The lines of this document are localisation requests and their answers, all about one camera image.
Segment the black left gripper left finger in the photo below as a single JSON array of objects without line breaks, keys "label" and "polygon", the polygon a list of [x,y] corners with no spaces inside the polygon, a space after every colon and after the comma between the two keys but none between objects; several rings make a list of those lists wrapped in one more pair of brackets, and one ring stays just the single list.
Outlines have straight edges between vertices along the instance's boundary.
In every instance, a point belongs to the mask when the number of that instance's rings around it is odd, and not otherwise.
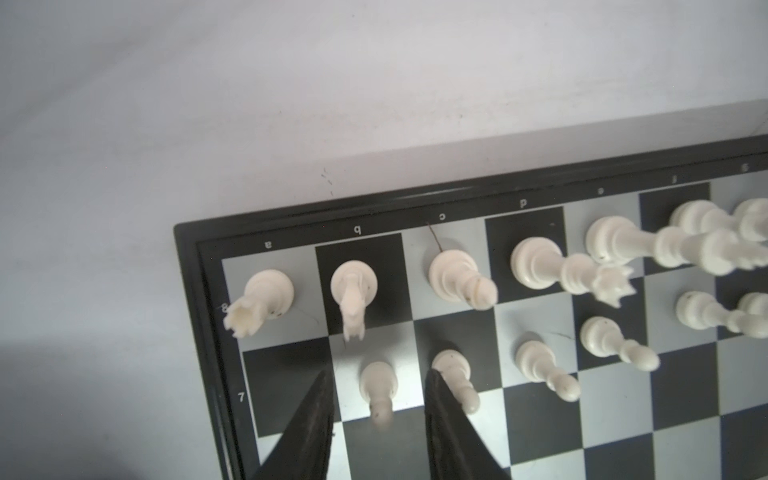
[{"label": "black left gripper left finger", "polygon": [[335,387],[321,371],[286,430],[252,479],[326,479],[334,425]]}]

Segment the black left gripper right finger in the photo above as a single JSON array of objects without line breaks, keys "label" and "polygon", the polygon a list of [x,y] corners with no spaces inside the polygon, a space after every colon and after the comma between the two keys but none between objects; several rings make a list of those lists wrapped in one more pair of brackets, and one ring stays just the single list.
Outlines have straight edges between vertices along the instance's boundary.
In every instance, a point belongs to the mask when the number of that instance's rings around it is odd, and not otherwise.
[{"label": "black left gripper right finger", "polygon": [[437,370],[426,375],[424,401],[432,479],[509,479]]}]

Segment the white pawn piece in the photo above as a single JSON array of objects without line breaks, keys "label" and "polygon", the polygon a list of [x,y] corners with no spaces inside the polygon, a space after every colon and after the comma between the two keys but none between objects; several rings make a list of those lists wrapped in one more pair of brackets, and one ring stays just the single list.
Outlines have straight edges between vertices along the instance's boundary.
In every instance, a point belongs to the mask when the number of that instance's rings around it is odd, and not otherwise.
[{"label": "white pawn piece", "polygon": [[747,293],[739,300],[738,309],[749,314],[767,317],[768,294],[762,292]]},{"label": "white pawn piece", "polygon": [[398,380],[392,366],[383,361],[368,364],[360,375],[359,390],[369,405],[373,425],[379,430],[386,430],[393,422],[393,398],[398,391]]},{"label": "white pawn piece", "polygon": [[556,364],[553,350],[541,341],[523,343],[516,351],[515,365],[521,374],[534,383],[545,383],[558,397],[566,402],[576,402],[581,397],[578,380]]},{"label": "white pawn piece", "polygon": [[651,348],[625,338],[619,325],[606,317],[589,318],[581,327],[580,341],[592,355],[600,358],[618,356],[638,370],[652,372],[660,367],[660,357]]},{"label": "white pawn piece", "polygon": [[741,311],[738,305],[729,310],[706,292],[689,291],[681,295],[675,313],[680,323],[695,330],[725,327],[732,333],[751,338],[767,337],[767,317]]},{"label": "white pawn piece", "polygon": [[431,368],[441,374],[465,414],[479,410],[480,397],[471,382],[471,367],[464,355],[452,349],[443,350],[435,356]]}]

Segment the white rook piece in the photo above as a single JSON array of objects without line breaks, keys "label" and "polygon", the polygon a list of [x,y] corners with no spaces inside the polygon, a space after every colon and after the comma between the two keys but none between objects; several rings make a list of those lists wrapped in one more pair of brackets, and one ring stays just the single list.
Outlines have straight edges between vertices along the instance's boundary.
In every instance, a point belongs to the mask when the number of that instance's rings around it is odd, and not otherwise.
[{"label": "white rook piece", "polygon": [[244,294],[226,309],[223,324],[236,339],[254,335],[268,320],[285,315],[293,304],[295,289],[280,270],[267,269],[253,275]]}]

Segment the white knight piece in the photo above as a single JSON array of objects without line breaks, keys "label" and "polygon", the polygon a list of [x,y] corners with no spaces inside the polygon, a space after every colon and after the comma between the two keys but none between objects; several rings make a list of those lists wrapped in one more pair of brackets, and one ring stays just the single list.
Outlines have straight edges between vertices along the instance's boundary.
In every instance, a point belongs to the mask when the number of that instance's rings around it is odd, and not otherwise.
[{"label": "white knight piece", "polygon": [[768,199],[767,198],[753,198],[744,200],[739,203],[733,211],[733,216],[737,219],[741,219],[747,215],[766,215],[767,214]]},{"label": "white knight piece", "polygon": [[364,338],[365,310],[377,291],[377,276],[365,262],[350,260],[335,270],[331,278],[331,294],[340,308],[346,342]]}]

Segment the white bishop piece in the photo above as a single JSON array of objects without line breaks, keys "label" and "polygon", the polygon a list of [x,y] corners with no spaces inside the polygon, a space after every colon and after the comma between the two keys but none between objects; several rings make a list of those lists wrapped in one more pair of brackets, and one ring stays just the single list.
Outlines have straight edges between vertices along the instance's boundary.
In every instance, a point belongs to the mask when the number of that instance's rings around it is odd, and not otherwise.
[{"label": "white bishop piece", "polygon": [[498,303],[495,282],[481,274],[475,260],[463,250],[439,253],[430,264],[428,279],[443,300],[464,302],[478,311],[489,310]]},{"label": "white bishop piece", "polygon": [[767,240],[767,214],[750,214],[737,219],[733,213],[729,214],[709,200],[693,200],[681,204],[673,211],[669,225],[693,235],[727,229],[748,241]]}]

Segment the black and silver chessboard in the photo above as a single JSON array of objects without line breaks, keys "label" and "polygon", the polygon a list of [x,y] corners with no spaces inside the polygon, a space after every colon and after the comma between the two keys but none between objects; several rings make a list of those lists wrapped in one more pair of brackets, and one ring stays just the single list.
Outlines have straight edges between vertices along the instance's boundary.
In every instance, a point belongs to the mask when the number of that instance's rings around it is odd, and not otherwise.
[{"label": "black and silver chessboard", "polygon": [[[430,475],[424,383],[434,357],[466,357],[480,397],[470,420],[515,479],[763,479],[767,475],[767,343],[724,327],[694,330],[676,317],[689,291],[734,309],[765,292],[767,272],[716,277],[695,266],[632,262],[636,289],[619,308],[559,286],[533,290],[513,276],[510,257],[541,236],[564,253],[584,251],[589,226],[623,216],[664,228],[674,209],[709,200],[732,211],[767,194],[767,138],[682,147],[390,193],[178,224],[181,274],[222,474],[251,479],[280,440],[316,376],[335,382],[328,475],[332,479],[426,479]],[[438,297],[432,260],[463,250],[498,288],[478,311]],[[335,270],[368,264],[378,291],[362,340],[343,337],[331,294]],[[254,335],[226,330],[227,307],[256,273],[293,282],[288,312]],[[655,351],[660,367],[638,370],[581,344],[591,317],[615,321],[625,338]],[[566,402],[527,380],[517,349],[536,340],[575,377]],[[377,429],[359,390],[372,362],[398,380],[394,417]]]}]

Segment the white queen piece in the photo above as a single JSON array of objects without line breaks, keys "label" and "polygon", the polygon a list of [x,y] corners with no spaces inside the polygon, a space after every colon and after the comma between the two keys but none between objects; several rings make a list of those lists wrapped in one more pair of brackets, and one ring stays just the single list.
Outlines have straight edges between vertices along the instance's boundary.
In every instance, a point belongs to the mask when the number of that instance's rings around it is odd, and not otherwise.
[{"label": "white queen piece", "polygon": [[621,299],[634,295],[628,265],[604,265],[589,255],[575,253],[564,256],[559,246],[545,237],[529,237],[513,250],[510,266],[515,278],[524,286],[543,290],[555,283],[573,295],[592,294],[596,300],[613,308]]}]

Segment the white king piece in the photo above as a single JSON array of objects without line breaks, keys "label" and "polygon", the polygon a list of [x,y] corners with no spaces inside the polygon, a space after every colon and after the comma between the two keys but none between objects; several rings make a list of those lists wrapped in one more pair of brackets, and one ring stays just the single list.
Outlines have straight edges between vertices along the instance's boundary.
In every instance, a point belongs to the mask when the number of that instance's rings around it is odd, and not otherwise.
[{"label": "white king piece", "polygon": [[731,230],[688,234],[680,227],[668,226],[652,233],[623,216],[595,221],[586,233],[585,246],[593,259],[608,265],[626,265],[649,257],[665,268],[691,264],[715,276],[767,265],[765,246],[744,240]]}]

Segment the white bishop piece right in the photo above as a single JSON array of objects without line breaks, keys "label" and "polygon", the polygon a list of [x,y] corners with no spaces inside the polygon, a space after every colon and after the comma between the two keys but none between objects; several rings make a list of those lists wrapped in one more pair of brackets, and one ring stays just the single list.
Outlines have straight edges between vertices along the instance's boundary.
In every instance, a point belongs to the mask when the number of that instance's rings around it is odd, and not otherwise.
[{"label": "white bishop piece right", "polygon": [[767,214],[750,214],[737,219],[733,213],[729,214],[709,200],[693,200],[681,204],[673,211],[669,225],[693,235],[727,229],[748,241],[767,240]]}]

